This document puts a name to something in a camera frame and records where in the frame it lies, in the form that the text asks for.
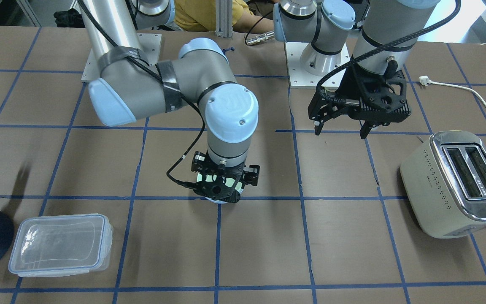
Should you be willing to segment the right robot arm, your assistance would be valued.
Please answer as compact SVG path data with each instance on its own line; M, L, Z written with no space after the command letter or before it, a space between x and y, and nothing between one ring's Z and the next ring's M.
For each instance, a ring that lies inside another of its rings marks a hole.
M228 59L209 38L186 43L176 60L148 60L124 0L80 0L100 75L89 97L104 125L120 126L185 105L208 128L216 168L243 168L258 125L253 92L237 83Z

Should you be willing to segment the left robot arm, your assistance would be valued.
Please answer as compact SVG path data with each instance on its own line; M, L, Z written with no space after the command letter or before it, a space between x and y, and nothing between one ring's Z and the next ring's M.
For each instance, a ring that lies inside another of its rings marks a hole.
M373 128L400 123L411 113L402 66L437 0L370 0L351 56L342 51L356 25L345 0L280 0L273 8L275 38L307 43L301 63L318 75L308 118L319 135L339 116L362 122L365 139Z

